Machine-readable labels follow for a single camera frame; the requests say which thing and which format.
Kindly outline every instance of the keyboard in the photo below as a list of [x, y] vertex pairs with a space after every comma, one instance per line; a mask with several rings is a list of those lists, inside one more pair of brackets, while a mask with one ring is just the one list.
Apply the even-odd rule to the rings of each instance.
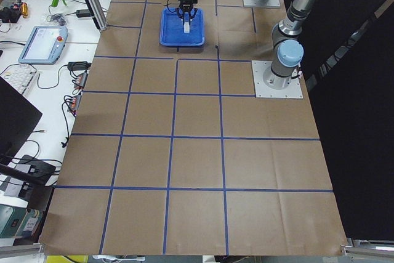
[[19, 94], [26, 96], [30, 87], [34, 84], [38, 77], [38, 72], [28, 64], [19, 64], [11, 66], [2, 75]]

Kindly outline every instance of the blue tray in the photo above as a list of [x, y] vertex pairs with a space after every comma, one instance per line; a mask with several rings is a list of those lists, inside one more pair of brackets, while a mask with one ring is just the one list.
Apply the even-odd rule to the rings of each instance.
[[161, 14], [160, 43], [164, 46], [202, 46], [205, 42], [204, 13], [197, 10], [190, 32], [183, 32], [183, 22], [176, 12], [165, 8]]

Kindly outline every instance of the white mounting plate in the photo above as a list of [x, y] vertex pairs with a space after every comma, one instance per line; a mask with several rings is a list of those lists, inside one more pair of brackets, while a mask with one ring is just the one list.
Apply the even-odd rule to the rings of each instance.
[[243, 0], [244, 7], [263, 7], [266, 9], [280, 9], [281, 3], [279, 0], [267, 0], [267, 1], [256, 1], [256, 0]]
[[272, 61], [252, 61], [254, 90], [256, 98], [268, 99], [303, 99], [301, 85], [298, 78], [292, 79], [289, 86], [282, 90], [272, 89], [263, 81], [263, 73], [271, 67]]

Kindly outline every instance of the black monitor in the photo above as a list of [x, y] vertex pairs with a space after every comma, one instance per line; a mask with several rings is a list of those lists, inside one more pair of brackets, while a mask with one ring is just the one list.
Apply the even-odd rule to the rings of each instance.
[[[33, 185], [45, 185], [50, 174], [21, 172], [8, 166], [33, 132], [42, 113], [1, 77], [0, 96], [0, 174]], [[55, 170], [55, 167], [49, 164], [45, 167], [47, 171]]]

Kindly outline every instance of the metal bracket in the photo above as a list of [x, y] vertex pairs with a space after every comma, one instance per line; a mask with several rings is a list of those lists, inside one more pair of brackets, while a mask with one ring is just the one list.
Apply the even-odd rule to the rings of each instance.
[[263, 7], [266, 9], [280, 9], [281, 3], [279, 0], [266, 0], [266, 1], [256, 1], [256, 0], [243, 0], [244, 7]]
[[263, 81], [264, 71], [271, 67], [272, 61], [252, 61], [254, 90], [256, 98], [268, 99], [303, 99], [300, 81], [298, 78], [292, 79], [289, 86], [282, 90], [272, 89]]

